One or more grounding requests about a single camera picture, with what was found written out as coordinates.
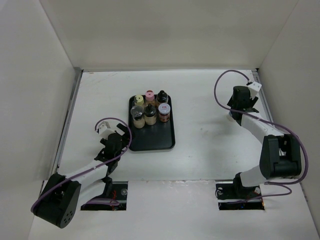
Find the small black cap spice bottle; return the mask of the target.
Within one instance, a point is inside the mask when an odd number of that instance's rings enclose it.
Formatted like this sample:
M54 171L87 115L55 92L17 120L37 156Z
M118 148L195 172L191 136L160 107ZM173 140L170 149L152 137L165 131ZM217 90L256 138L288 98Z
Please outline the small black cap spice bottle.
M160 104L168 103L168 101L168 94L164 90L160 90L159 93L156 95L156 105L159 106Z

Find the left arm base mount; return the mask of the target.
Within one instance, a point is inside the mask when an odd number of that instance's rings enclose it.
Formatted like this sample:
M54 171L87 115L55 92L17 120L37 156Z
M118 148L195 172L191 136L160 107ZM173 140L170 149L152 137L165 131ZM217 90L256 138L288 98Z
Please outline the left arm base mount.
M106 176L102 179L104 189L96 194L89 203L80 207L81 211L125 211L127 209L128 181L113 181Z

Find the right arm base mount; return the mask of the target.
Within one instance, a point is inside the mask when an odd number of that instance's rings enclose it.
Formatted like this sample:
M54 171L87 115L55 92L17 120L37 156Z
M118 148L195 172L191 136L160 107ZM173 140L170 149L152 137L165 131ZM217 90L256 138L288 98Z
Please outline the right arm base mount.
M259 186L244 187L240 173L232 181L218 181L215 196L220 211L265 210Z

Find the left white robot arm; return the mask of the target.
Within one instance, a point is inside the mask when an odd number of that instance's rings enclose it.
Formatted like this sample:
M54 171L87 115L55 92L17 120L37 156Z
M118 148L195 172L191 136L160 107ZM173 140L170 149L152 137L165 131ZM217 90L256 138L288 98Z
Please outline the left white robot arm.
M85 167L68 174L50 176L30 211L38 218L63 229L75 216L76 210L86 205L117 207L121 203L112 195L110 174L117 168L122 155L132 143L130 127L122 120L115 129L110 118L103 118L94 127L104 146Z

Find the grey cap pepper grinder bottle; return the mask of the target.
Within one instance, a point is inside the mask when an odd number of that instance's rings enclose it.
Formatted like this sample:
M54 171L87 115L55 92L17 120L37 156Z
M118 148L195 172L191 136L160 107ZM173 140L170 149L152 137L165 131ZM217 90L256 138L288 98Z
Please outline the grey cap pepper grinder bottle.
M135 105L130 110L133 119L133 125L137 129L142 129L145 126L144 109L141 106Z

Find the red label spice jar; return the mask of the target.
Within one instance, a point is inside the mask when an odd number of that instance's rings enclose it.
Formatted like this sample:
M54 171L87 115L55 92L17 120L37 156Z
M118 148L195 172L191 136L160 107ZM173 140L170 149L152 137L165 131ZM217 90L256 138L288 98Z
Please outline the red label spice jar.
M158 117L159 120L163 123L166 123L170 120L171 107L168 103L161 103L158 106Z

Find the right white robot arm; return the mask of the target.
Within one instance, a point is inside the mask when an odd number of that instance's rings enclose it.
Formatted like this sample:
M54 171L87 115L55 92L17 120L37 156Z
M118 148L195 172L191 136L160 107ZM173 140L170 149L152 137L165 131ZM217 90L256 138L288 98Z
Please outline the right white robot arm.
M260 184L276 178L294 177L302 171L300 145L292 134L286 134L269 123L254 108L258 101L258 88L235 86L227 106L229 114L262 144L259 164L239 172L232 182L232 192L237 199L258 197Z

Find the pink cap spice bottle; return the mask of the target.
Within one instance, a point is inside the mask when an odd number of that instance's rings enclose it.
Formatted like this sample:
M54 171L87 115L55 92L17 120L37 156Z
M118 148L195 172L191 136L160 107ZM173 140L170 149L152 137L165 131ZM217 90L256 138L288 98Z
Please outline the pink cap spice bottle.
M145 105L147 106L149 104L156 106L156 97L152 90L147 90L145 92Z

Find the yellow cap spice bottle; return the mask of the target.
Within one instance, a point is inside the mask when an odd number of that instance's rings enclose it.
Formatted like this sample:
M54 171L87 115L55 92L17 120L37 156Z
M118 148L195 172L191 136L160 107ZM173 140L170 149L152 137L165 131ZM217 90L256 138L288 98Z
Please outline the yellow cap spice bottle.
M136 95L134 97L134 106L133 106L133 109L135 111L141 111L142 113L145 113L145 99L142 95Z

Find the black cap grinder bottle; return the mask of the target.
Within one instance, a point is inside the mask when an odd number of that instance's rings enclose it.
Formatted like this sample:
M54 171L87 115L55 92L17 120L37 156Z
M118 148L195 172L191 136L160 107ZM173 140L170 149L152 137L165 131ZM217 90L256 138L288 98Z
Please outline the black cap grinder bottle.
M144 119L145 123L149 126L152 126L157 122L157 110L151 103L144 108Z

